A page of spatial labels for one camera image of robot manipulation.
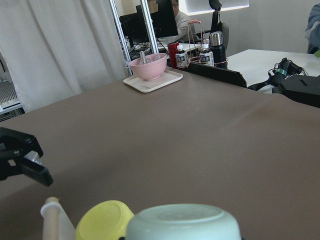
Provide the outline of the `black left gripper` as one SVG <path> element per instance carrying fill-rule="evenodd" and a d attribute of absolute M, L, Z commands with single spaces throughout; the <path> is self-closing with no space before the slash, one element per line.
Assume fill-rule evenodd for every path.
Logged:
<path fill-rule="evenodd" d="M 36 182 L 50 186 L 53 178 L 49 170 L 41 164 L 26 157 L 30 152 L 35 152 L 42 157 L 43 151 L 34 135 L 0 128 L 0 179 L 24 174 Z"/>

